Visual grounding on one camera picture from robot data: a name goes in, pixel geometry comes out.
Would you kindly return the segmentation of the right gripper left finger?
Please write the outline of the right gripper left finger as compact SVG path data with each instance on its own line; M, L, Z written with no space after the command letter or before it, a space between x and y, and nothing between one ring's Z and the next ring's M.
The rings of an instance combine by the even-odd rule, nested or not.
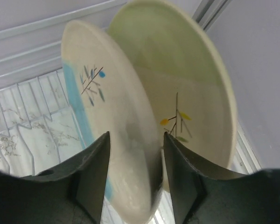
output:
M31 224L98 224L110 158L110 133L36 176L28 184L25 220Z

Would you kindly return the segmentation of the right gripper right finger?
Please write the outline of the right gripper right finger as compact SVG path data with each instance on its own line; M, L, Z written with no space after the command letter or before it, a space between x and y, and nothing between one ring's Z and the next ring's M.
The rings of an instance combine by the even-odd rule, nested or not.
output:
M167 132L163 153L176 224L187 223L203 203L208 194L206 180L229 181L245 176L198 155Z

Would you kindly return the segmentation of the cream and blue plate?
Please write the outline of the cream and blue plate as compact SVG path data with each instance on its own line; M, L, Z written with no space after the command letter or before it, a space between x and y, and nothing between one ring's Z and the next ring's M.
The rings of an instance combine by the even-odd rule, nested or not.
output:
M105 31L80 20L64 28L61 59L82 145L110 134L106 199L126 223L149 222L161 198L161 144L134 67Z

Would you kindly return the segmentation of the cream and green plate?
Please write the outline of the cream and green plate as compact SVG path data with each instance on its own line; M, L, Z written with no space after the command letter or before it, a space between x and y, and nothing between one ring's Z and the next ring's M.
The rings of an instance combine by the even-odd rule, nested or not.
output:
M196 21L169 1L134 0L117 12L107 33L135 68L160 134L230 168L236 99L219 52Z

